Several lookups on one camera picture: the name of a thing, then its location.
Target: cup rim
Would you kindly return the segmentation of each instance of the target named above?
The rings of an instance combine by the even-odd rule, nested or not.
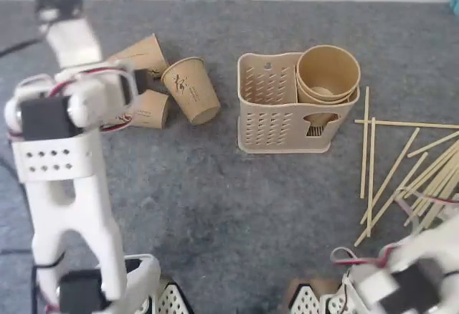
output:
[[[204,64],[204,60],[201,57],[198,57],[198,56],[192,56],[192,57],[183,58],[182,60],[179,60],[179,61],[173,63],[172,65],[169,65],[167,67],[167,69],[164,70],[164,72],[163,72],[163,74],[161,76],[161,81],[164,82],[164,78],[165,78],[165,76],[166,76],[166,74],[167,74],[167,72],[169,70],[171,70],[172,68],[176,67],[177,65],[179,65],[179,64],[181,64],[183,62],[190,61],[190,60],[200,60],[202,62],[202,64]]]
[[[324,94],[321,94],[321,93],[318,93],[316,92],[315,90],[313,90],[311,87],[309,87],[306,82],[303,81],[303,79],[301,78],[300,76],[300,63],[301,63],[301,60],[305,57],[305,55],[310,52],[311,50],[314,50],[314,49],[318,49],[318,48],[324,48],[324,47],[328,47],[328,48],[332,48],[332,49],[337,49],[339,51],[342,51],[344,52],[345,54],[347,54],[353,61],[354,61],[354,64],[357,66],[357,78],[356,78],[356,82],[354,83],[354,85],[348,89],[346,92],[341,92],[340,94],[333,94],[333,95],[324,95]],[[361,69],[360,69],[360,64],[359,64],[359,61],[357,61],[357,59],[355,58],[355,56],[353,56],[352,53],[350,53],[348,50],[346,49],[343,49],[342,47],[337,47],[336,45],[331,45],[331,44],[320,44],[320,45],[315,45],[313,47],[310,47],[309,49],[307,49],[303,54],[301,54],[300,58],[298,58],[298,61],[296,62],[296,74],[298,75],[298,80],[301,81],[300,85],[303,85],[303,87],[306,87],[305,91],[306,92],[309,92],[310,95],[314,96],[314,98],[324,98],[324,97],[327,97],[327,98],[330,98],[331,100],[330,101],[334,101],[334,100],[338,100],[338,99],[341,99],[349,94],[351,94],[355,89],[356,87],[359,86],[359,83],[360,83],[360,79],[361,79]]]
[[[340,97],[337,100],[325,101],[325,100],[322,100],[322,99],[318,99],[317,97],[313,97],[311,94],[309,94],[304,89],[304,86],[302,84],[300,84],[300,83],[297,83],[296,87],[297,87],[297,90],[302,90],[304,94],[306,94],[308,97],[310,97],[314,101],[314,103],[316,105],[338,105],[338,104],[342,104],[342,103],[345,103],[346,100],[349,99],[349,96],[353,93],[353,92],[351,92],[349,95],[345,95],[343,97]]]

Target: red wire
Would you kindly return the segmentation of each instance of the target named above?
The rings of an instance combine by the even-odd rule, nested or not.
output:
[[[80,74],[82,74],[82,73],[83,74],[93,74],[95,72],[102,72],[102,71],[105,71],[105,70],[123,70],[123,69],[117,68],[117,67],[100,67],[100,68],[93,68],[93,69],[89,69],[89,70],[83,70]],[[75,82],[74,79],[61,82],[60,84],[56,85],[56,87],[54,87],[51,90],[51,92],[49,92],[48,97],[54,97],[56,94],[61,92],[65,87],[67,87],[69,84],[74,83],[74,82]]]
[[[108,128],[101,128],[101,130],[102,131],[114,131],[114,130],[117,130],[117,129],[120,129],[120,128],[124,128],[130,122],[131,121],[129,120],[128,122],[117,124],[117,125],[112,125],[112,126],[109,126]]]
[[[385,267],[387,265],[387,261],[389,260],[389,256],[397,246],[389,246],[385,249],[384,255],[381,258],[374,258],[374,259],[355,259],[355,260],[336,260],[334,263],[336,265],[364,265],[364,264],[375,264],[377,267]]]
[[[46,305],[46,307],[44,307],[44,312],[46,314],[56,313],[56,312],[58,313],[58,312],[60,312],[60,309],[59,309],[59,307],[57,307],[55,305],[48,304],[48,305]]]

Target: black cable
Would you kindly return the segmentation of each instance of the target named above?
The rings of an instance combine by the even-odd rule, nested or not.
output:
[[[38,298],[38,294],[40,294],[40,291],[39,291],[39,287],[38,287],[38,284],[37,284],[37,270],[39,270],[39,269],[52,269],[53,267],[58,266],[58,264],[60,264],[61,261],[63,261],[64,257],[65,257],[65,252],[63,252],[60,255],[60,257],[57,258],[57,260],[55,262],[53,262],[52,264],[48,264],[48,265],[34,264],[34,265],[32,265],[32,272],[31,272],[32,287],[31,287],[31,292],[30,292],[31,301],[32,301],[32,314],[38,314],[37,298]]]
[[[41,36],[35,37],[29,40],[24,40],[23,42],[17,43],[15,45],[12,45],[10,47],[7,47],[6,49],[3,49],[0,51],[0,58],[7,56],[8,54],[12,54],[13,52],[18,52],[21,51],[22,49],[25,49],[27,47],[30,47],[35,44],[39,44],[43,42],[44,38],[46,38],[49,28],[51,25],[47,25],[45,31],[42,33]]]
[[[451,276],[456,276],[456,275],[459,275],[459,270],[450,271],[450,272],[445,273],[445,274],[443,275],[443,279],[448,278],[448,277],[451,277]]]
[[[346,308],[347,308],[347,285],[344,285],[344,303],[343,303],[343,307],[340,310],[339,314],[343,314]]]
[[[351,269],[347,270],[347,274],[346,274],[346,278],[349,277],[349,274],[351,273]],[[344,286],[344,303],[343,303],[343,307],[342,309],[339,311],[339,314],[343,314],[344,311],[347,309],[347,300],[348,300],[348,297],[347,297],[347,285],[346,284],[343,284]]]

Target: printed logo on cup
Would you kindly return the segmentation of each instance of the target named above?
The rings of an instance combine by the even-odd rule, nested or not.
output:
[[[116,119],[123,121],[123,123],[128,123],[132,120],[132,115],[129,113],[123,113],[122,115],[118,115]]]
[[[175,89],[176,89],[176,92],[180,95],[183,95],[184,94],[184,91],[185,90],[188,90],[191,94],[191,97],[193,98],[194,102],[199,102],[199,95],[198,95],[198,92],[196,90],[196,88],[194,88],[193,86],[190,86],[188,85],[188,83],[186,83],[186,81],[188,80],[188,77],[180,77],[179,74],[176,74],[175,75],[175,79],[174,79],[174,82],[175,82]]]

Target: perforated plastic panel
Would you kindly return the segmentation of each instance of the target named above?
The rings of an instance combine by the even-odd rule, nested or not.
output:
[[[354,305],[350,297],[347,299],[347,304],[344,312],[341,312],[344,301],[345,297],[343,294],[331,297],[328,302],[328,311],[330,314],[356,314],[356,311],[353,310]]]
[[[300,52],[244,54],[237,63],[240,119],[238,144],[246,153],[323,153],[356,101],[298,103],[295,64]],[[328,118],[311,126],[312,117]]]
[[[100,158],[98,131],[73,138],[13,142],[14,160],[21,182],[82,178],[94,173]]]
[[[189,314],[186,303],[175,284],[167,285],[159,298],[158,314]]]
[[[319,314],[319,301],[309,285],[301,287],[290,308],[290,314]]]

